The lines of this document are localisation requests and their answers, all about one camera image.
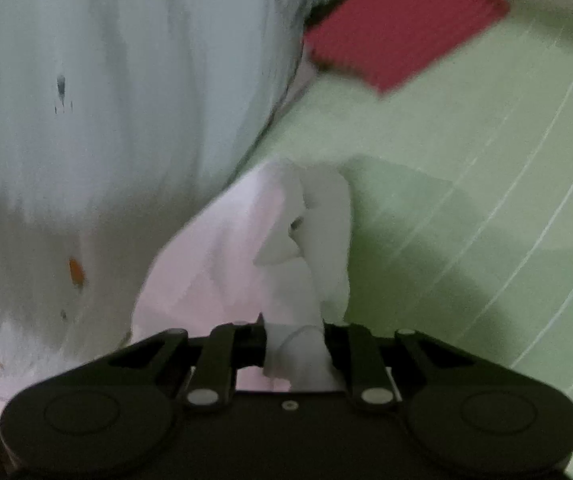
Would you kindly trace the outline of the white garment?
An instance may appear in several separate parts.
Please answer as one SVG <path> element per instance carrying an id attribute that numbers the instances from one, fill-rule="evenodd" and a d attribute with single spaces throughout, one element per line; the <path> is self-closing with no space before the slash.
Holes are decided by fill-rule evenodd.
<path id="1" fill-rule="evenodd" d="M 349 185 L 332 166 L 273 160 L 255 167 L 158 253 L 131 321 L 132 338 L 168 328 L 192 337 L 262 321 L 266 355 L 242 386 L 334 391 L 341 379 L 324 327 L 348 306 Z"/>

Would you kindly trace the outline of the green checked mat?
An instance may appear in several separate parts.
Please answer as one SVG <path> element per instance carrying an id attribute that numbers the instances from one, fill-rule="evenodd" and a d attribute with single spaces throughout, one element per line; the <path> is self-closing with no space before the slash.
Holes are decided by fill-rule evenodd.
<path id="1" fill-rule="evenodd" d="M 573 14 L 513 6 L 385 96 L 325 73 L 253 160 L 279 156 L 350 184 L 349 321 L 573 399 Z"/>

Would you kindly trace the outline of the light green carrot-print shirt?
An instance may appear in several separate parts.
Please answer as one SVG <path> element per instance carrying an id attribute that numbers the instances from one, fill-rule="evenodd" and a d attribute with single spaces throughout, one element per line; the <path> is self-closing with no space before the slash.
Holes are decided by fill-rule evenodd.
<path id="1" fill-rule="evenodd" d="M 0 399 L 118 348 L 329 0 L 0 0 Z"/>

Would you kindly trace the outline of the red ribbed cloth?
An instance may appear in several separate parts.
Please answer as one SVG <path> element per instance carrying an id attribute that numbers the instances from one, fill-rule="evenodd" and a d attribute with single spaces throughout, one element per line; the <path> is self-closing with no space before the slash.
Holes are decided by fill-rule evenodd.
<path id="1" fill-rule="evenodd" d="M 507 16 L 507 0 L 344 0 L 306 32 L 312 62 L 377 92 L 405 84 Z"/>

